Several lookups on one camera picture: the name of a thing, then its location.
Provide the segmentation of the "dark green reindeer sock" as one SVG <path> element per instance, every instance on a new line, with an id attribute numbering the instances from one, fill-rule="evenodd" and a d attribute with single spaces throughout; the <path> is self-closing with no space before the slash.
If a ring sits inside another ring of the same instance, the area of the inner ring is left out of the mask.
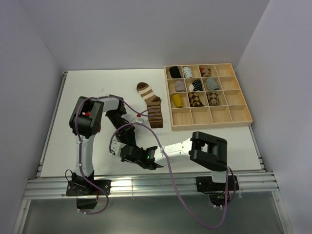
<path id="1" fill-rule="evenodd" d="M 132 131 L 129 133 L 129 137 L 128 137 L 127 144 L 128 144 L 128 145 L 131 145 L 131 146 L 137 146 L 137 143 L 136 143 L 136 136 L 135 136 L 134 130 L 132 130 Z"/>

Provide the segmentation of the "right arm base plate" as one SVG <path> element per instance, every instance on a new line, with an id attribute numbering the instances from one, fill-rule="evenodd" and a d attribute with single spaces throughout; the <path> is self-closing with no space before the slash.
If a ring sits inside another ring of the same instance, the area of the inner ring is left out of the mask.
<path id="1" fill-rule="evenodd" d="M 195 178 L 196 188 L 199 193 L 221 193 L 225 192 L 225 183 L 215 183 L 211 176 L 198 176 Z M 237 176 L 228 176 L 228 191 L 238 191 L 239 184 Z"/>

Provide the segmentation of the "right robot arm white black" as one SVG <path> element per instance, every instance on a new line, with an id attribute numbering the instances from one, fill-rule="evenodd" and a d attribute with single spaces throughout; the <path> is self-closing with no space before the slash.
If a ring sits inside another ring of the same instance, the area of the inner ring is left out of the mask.
<path id="1" fill-rule="evenodd" d="M 212 172 L 211 185 L 222 190 L 227 184 L 227 141 L 204 132 L 167 146 L 146 149 L 121 144 L 117 151 L 122 162 L 129 162 L 145 170 L 156 170 L 169 164 L 190 160 Z"/>

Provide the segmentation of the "brown striped sock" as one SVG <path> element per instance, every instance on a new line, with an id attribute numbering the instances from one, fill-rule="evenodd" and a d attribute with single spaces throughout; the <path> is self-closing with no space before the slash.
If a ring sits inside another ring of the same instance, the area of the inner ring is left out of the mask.
<path id="1" fill-rule="evenodd" d="M 148 121 L 151 128 L 162 128 L 163 116 L 160 97 L 155 95 L 150 85 L 145 82 L 138 83 L 136 90 L 146 103 Z"/>

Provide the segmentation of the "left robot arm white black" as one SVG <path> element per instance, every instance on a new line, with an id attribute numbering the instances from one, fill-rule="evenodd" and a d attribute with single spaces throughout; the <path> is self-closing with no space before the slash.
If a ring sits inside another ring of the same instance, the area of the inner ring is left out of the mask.
<path id="1" fill-rule="evenodd" d="M 125 102 L 122 97 L 108 95 L 100 99 L 80 96 L 69 120 L 69 126 L 77 137 L 77 160 L 74 173 L 82 179 L 78 182 L 78 190 L 84 195 L 94 191 L 95 182 L 93 167 L 93 143 L 101 130 L 103 113 L 108 117 L 115 129 L 128 123 Z"/>

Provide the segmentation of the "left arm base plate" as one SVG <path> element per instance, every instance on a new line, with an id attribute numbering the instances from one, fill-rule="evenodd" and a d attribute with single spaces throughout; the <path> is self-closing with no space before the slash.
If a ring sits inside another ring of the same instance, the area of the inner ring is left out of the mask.
<path id="1" fill-rule="evenodd" d="M 67 185 L 66 196 L 84 196 L 84 195 L 109 195 L 111 188 L 111 180 L 98 179 L 91 180 L 94 187 L 86 182 L 82 177 L 78 177 L 74 181 L 70 180 Z"/>

